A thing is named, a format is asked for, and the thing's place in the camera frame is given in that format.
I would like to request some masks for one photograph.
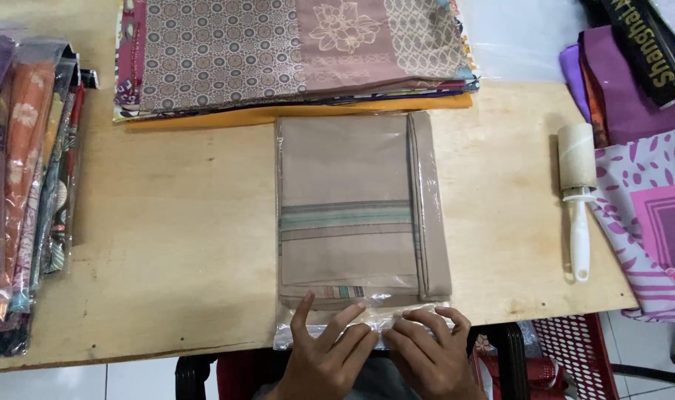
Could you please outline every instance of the pink and white patterned fabric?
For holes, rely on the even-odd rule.
[[[596,150],[591,208],[640,307],[622,314],[675,323],[675,130]]]

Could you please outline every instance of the lint roller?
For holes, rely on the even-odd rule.
[[[575,124],[557,132],[560,190],[562,200],[573,203],[569,254],[572,273],[578,282],[589,278],[589,228],[584,204],[594,201],[591,192],[597,188],[594,164],[594,138],[591,124]]]

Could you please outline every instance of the plywood tabletop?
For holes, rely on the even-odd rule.
[[[0,370],[271,345],[276,296],[273,127],[126,132],[113,125],[116,0],[0,0],[0,19],[65,36],[102,88],[84,108],[73,263],[44,279],[31,346]],[[555,84],[484,84],[431,112],[452,303],[474,324],[635,307],[590,219],[573,283],[557,130],[580,122]]]

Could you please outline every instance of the brown patterned fabric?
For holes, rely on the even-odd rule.
[[[150,112],[470,74],[458,27],[438,0],[147,0],[146,39],[140,109]]]

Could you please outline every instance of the person's arm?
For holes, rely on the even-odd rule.
[[[396,368],[424,400],[485,400],[466,356],[470,322],[454,308],[437,307],[436,313],[453,321],[452,331],[443,318],[426,310],[404,312],[404,320],[382,331]],[[429,327],[436,340],[410,321]]]
[[[352,389],[355,379],[368,359],[379,335],[366,324],[349,327],[364,304],[353,304],[327,324],[325,331],[313,339],[307,332],[306,318],[315,294],[308,292],[296,308],[290,322],[293,333],[293,353],[283,378],[266,395],[267,400],[342,399]]]

